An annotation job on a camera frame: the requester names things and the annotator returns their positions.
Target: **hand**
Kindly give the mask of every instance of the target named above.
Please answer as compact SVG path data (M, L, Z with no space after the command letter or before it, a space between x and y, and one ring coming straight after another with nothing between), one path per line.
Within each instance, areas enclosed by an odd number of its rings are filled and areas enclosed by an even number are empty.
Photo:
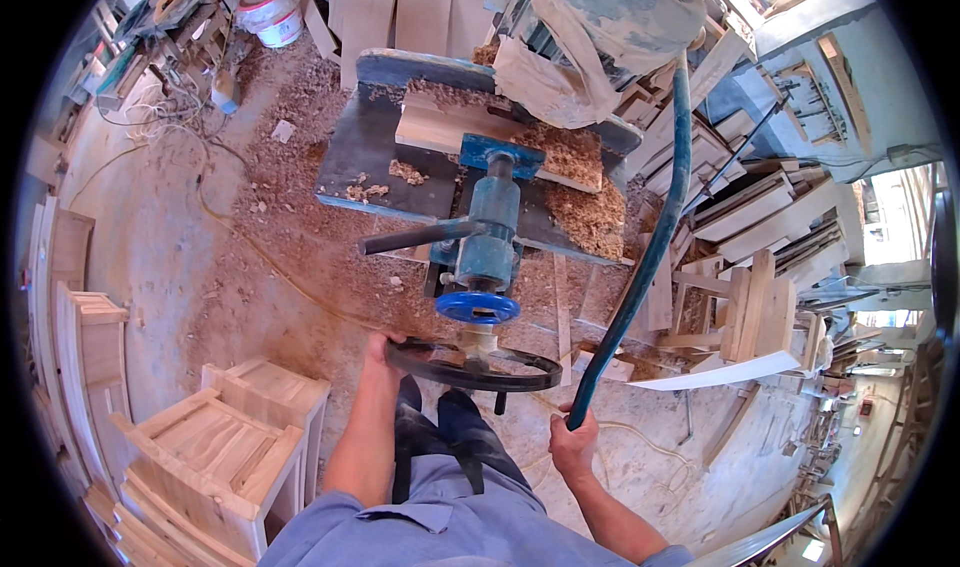
M559 409L569 413L573 403L563 403ZM567 419L554 413L550 415L550 454L553 465L563 479L570 481L583 476L594 476L594 451L597 445L597 433L600 426L594 417L594 411L586 410L582 425L570 431Z
M402 370L391 367L387 364L385 351L387 340L392 340L398 345L407 340L406 333L400 333L395 330L384 330L382 332L373 332L366 338L366 351L363 355L363 370L375 373L380 377L388 377L390 381L399 383L405 375Z

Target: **dust collection hose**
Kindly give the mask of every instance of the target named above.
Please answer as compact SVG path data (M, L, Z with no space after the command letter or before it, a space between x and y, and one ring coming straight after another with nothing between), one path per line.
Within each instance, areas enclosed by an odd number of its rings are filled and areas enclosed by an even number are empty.
M620 342L630 322L634 320L637 310L641 308L643 299L647 297L650 284L661 261L666 257L670 248L670 240L680 222L681 212L684 210L684 200L690 186L690 79L687 69L687 51L682 51L677 57L677 70L673 74L673 112L674 112L674 151L673 151L673 179L670 181L670 190L666 201L663 202L663 211L656 220L654 234L650 238L650 245L643 253L643 259L636 268L636 275L630 282L630 287L617 309L613 321L606 329L603 340L597 347L593 358L583 372L577 396L573 399L570 408L570 417L566 420L566 429L576 430L584 423L587 416L587 407L594 398L597 380L607 368L610 359L614 357Z

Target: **window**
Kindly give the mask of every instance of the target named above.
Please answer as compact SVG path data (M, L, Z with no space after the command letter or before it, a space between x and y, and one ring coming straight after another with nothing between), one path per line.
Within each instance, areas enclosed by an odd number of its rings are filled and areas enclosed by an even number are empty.
M824 543L820 540L810 540L800 556L807 561L820 561L820 556L824 553Z

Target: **white bucket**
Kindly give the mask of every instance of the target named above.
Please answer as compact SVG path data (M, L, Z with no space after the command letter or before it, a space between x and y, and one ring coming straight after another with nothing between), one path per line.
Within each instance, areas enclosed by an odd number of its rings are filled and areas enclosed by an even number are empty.
M303 32L304 15L297 7L280 21L258 31L256 37L268 49L278 49L293 44Z
M237 21L271 49L291 44L304 31L300 0L240 0Z

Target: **black handwheel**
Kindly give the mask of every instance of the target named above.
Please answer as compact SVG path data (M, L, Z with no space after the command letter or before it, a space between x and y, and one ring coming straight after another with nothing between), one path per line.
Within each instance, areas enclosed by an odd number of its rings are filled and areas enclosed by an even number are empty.
M422 360L417 357L420 353L440 349L460 350L456 344L449 342L408 337L400 344L388 339L385 356L387 364L394 368L454 388L492 393L534 393L560 383L562 369L556 361L512 348L498 348L490 356L521 363L543 373L514 375L490 371L483 360L468 360L465 364L457 365L447 360Z

